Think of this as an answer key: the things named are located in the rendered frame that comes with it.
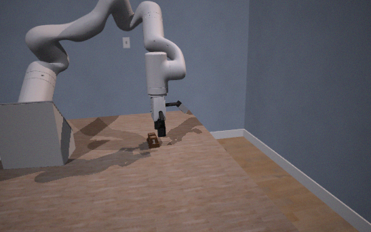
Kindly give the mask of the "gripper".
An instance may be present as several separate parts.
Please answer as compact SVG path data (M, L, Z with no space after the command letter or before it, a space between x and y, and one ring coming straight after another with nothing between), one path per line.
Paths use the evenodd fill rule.
M165 120L166 120L166 111L165 111L165 96L168 94L160 96L151 97L151 117L155 124L155 130L157 130L158 137L166 136L165 131Z

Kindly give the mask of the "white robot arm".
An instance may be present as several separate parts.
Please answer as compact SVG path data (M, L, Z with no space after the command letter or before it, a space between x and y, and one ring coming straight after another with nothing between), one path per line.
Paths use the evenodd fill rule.
M90 13L74 22L41 25L28 31L26 44L40 61L29 64L18 102L52 100L57 75L69 67L68 54L59 41L82 42L96 36L110 14L123 31L133 30L143 18L144 47L149 51L144 55L147 94L164 95L168 81L184 79L184 56L175 43L164 38L161 8L156 3L143 1L134 13L129 0L99 0Z

